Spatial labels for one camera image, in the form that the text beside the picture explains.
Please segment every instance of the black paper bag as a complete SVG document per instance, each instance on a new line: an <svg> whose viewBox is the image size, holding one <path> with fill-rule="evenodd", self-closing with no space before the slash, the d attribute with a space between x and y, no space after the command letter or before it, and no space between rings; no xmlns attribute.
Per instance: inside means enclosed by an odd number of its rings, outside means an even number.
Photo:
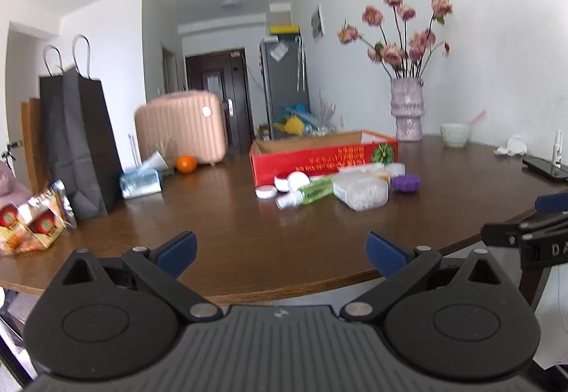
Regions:
<svg viewBox="0 0 568 392"><path fill-rule="evenodd" d="M87 78L77 67L75 46L87 41ZM54 47L47 47L45 53ZM75 67L40 77L42 141L52 182L62 180L77 219L109 213L121 198L122 174L102 84L90 78L90 46L73 39Z"/></svg>

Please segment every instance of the ceiling light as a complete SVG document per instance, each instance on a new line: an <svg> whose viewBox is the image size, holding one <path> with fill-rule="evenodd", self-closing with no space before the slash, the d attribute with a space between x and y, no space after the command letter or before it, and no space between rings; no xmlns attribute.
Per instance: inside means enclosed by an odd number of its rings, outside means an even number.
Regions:
<svg viewBox="0 0 568 392"><path fill-rule="evenodd" d="M238 9L241 6L242 3L239 0L225 0L221 3L223 9Z"/></svg>

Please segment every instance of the brown tabletop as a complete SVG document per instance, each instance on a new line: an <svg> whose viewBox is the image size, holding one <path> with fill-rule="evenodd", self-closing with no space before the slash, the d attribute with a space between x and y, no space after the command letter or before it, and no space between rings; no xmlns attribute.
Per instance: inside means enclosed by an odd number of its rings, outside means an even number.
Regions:
<svg viewBox="0 0 568 392"><path fill-rule="evenodd" d="M562 188L525 172L518 158L496 157L489 146L448 149L434 136L402 143L400 161L422 178L420 192L393 193L386 206L366 212L333 196L280 211L274 200L256 198L248 157L203 166L167 178L162 194L82 222L46 251L0 258L0 285L41 294L73 249L120 256L193 230L199 250L183 284L223 305L288 298L376 278L364 250L370 230L447 254L477 241L484 222L519 216L538 195Z"/></svg>

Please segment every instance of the wall picture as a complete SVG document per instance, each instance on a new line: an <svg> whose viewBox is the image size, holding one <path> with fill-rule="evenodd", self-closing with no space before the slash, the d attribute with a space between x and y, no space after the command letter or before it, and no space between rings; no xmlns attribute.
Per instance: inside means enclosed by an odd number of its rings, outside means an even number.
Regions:
<svg viewBox="0 0 568 392"><path fill-rule="evenodd" d="M317 6L316 11L312 14L312 36L313 39L322 38L324 35L322 6Z"/></svg>

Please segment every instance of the red cardboard box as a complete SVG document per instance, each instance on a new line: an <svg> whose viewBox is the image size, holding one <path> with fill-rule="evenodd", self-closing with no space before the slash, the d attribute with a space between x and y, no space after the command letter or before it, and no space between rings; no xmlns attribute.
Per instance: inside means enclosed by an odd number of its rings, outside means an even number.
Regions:
<svg viewBox="0 0 568 392"><path fill-rule="evenodd" d="M323 137L256 140L251 146L255 186L274 184L274 176L292 171L310 175L336 173L342 166L398 160L396 139L371 131L353 131Z"/></svg>

